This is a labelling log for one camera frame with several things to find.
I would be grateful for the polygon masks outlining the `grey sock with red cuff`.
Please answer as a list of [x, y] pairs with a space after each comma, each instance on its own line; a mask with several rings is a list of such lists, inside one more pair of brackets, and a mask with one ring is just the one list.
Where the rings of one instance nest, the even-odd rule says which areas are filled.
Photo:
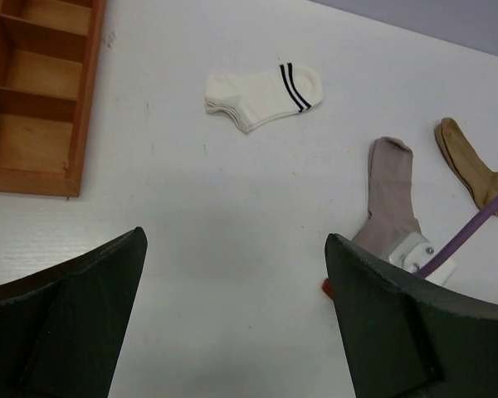
[[421, 234], [411, 197], [413, 151], [397, 138], [374, 140], [368, 156], [368, 217], [352, 242], [386, 260], [412, 233]]

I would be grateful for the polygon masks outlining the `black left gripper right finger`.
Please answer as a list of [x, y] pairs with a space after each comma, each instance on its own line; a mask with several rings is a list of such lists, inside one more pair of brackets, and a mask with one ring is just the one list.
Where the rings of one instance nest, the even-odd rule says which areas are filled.
[[498, 305], [435, 285], [341, 235], [325, 242], [358, 397], [498, 397]]

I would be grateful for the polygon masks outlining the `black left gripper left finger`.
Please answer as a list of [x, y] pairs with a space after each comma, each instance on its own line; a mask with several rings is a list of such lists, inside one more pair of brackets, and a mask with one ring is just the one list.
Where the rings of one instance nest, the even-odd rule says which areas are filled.
[[0, 285], [0, 397], [106, 397], [147, 251], [137, 227]]

